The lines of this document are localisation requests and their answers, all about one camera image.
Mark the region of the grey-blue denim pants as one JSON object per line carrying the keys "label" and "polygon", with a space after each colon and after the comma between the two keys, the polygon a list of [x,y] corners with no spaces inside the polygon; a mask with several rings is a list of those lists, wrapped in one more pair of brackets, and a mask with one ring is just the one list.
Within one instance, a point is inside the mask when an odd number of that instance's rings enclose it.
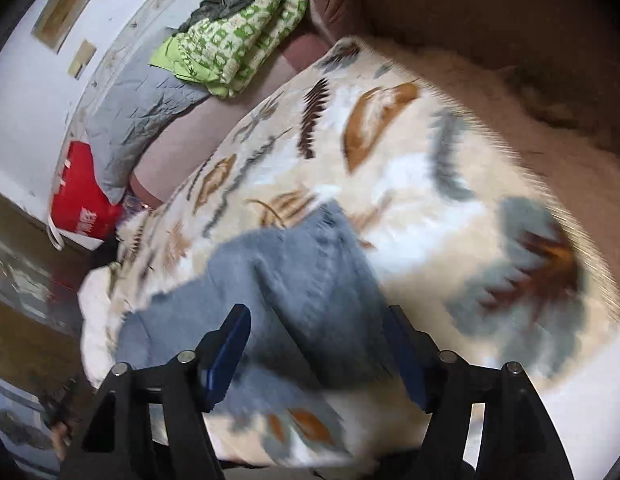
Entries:
{"label": "grey-blue denim pants", "polygon": [[395,368],[383,336],[387,302],[336,202],[290,229],[219,246],[203,275],[126,316],[116,358],[136,370],[161,365],[194,348],[235,304],[250,311],[250,336],[214,413],[248,419],[304,408],[331,420],[322,391],[366,387]]}

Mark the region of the cream leaf-print blanket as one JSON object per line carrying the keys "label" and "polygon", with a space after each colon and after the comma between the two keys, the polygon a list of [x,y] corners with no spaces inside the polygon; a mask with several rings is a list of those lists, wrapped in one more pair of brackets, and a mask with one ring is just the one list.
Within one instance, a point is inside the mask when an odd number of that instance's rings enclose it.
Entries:
{"label": "cream leaf-print blanket", "polygon": [[620,287],[580,220],[499,131],[414,67],[346,38],[229,131],[86,278],[82,361],[112,367],[124,318],[197,278],[220,244],[333,200],[386,297],[470,361],[519,359],[579,478],[620,451]]}

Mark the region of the red shopping bag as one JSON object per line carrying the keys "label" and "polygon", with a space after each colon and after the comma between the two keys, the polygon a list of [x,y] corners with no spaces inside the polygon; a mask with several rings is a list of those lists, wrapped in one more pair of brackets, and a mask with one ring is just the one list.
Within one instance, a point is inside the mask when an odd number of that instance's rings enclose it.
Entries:
{"label": "red shopping bag", "polygon": [[89,145],[71,141],[48,208],[46,232],[52,247],[63,250],[61,231],[105,240],[116,229],[122,209],[121,203],[112,205],[98,186]]}

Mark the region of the pink-brown bed sheet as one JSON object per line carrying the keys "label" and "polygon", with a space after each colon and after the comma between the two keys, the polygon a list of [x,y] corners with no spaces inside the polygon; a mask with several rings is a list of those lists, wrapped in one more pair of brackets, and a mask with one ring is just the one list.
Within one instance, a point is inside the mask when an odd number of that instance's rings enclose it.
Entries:
{"label": "pink-brown bed sheet", "polygon": [[206,99],[174,119],[136,164],[130,178],[131,191],[151,208],[163,204],[253,107],[327,50],[328,44],[319,35],[301,32],[275,50],[238,96]]}

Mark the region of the grey quilted pillow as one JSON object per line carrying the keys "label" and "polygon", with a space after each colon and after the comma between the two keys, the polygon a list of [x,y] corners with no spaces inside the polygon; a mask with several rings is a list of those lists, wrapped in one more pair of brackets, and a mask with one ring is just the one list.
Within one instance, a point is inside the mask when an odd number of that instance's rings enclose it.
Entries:
{"label": "grey quilted pillow", "polygon": [[146,38],[86,119],[95,180],[110,204],[119,204],[131,173],[149,144],[186,110],[209,98],[200,84],[176,78],[150,64],[151,55],[174,30],[163,27]]}

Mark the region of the green patterned folded cloth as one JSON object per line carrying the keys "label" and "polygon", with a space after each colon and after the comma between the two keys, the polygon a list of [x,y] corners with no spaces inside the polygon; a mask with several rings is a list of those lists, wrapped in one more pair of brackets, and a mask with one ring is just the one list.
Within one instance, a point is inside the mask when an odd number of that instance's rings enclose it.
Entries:
{"label": "green patterned folded cloth", "polygon": [[252,0],[227,18],[200,18],[154,50],[149,64],[212,96],[244,91],[261,65],[301,22],[308,0]]}

